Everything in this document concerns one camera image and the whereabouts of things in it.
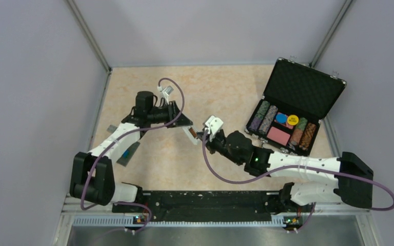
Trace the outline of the orange battery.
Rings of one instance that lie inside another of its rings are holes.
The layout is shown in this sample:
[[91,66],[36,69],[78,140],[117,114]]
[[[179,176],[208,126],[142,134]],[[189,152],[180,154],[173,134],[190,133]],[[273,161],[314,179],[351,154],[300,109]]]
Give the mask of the orange battery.
[[197,133],[196,133],[196,131],[194,130],[193,127],[190,127],[190,128],[188,129],[188,131],[190,132],[190,134],[191,134],[191,136],[192,136],[193,138],[195,138],[195,139],[198,138],[198,135],[197,135]]

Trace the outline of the white remote control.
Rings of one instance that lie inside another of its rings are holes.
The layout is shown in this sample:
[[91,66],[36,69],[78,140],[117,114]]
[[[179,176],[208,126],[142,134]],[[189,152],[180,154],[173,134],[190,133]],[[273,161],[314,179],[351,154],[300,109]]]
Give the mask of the white remote control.
[[194,145],[198,145],[199,144],[198,135],[197,135],[197,133],[195,131],[194,126],[185,126],[185,127],[182,127],[182,129],[185,132],[185,134],[187,135],[187,137],[189,138],[189,140]]

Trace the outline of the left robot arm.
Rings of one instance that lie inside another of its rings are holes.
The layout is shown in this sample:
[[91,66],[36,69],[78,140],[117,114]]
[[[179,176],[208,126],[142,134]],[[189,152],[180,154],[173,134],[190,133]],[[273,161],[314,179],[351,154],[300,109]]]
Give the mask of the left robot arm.
[[142,209],[144,198],[138,194],[139,187],[117,183],[113,164],[155,124],[163,124],[166,128],[190,127],[193,124],[180,112],[175,101],[155,106],[155,98],[152,92],[138,92],[131,113],[113,133],[89,152],[75,155],[69,188],[71,197],[102,206],[124,202],[132,212]]

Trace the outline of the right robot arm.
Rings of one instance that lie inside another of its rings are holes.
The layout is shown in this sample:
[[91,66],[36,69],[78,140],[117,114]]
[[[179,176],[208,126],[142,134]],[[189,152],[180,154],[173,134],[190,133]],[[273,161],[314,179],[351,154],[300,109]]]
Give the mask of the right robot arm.
[[254,146],[251,139],[239,131],[225,136],[201,133],[204,151],[220,155],[253,176],[291,177],[306,182],[287,183],[280,190],[280,204],[286,211],[314,202],[343,202],[361,209],[372,208],[372,169],[351,152],[340,157],[311,158],[289,155]]

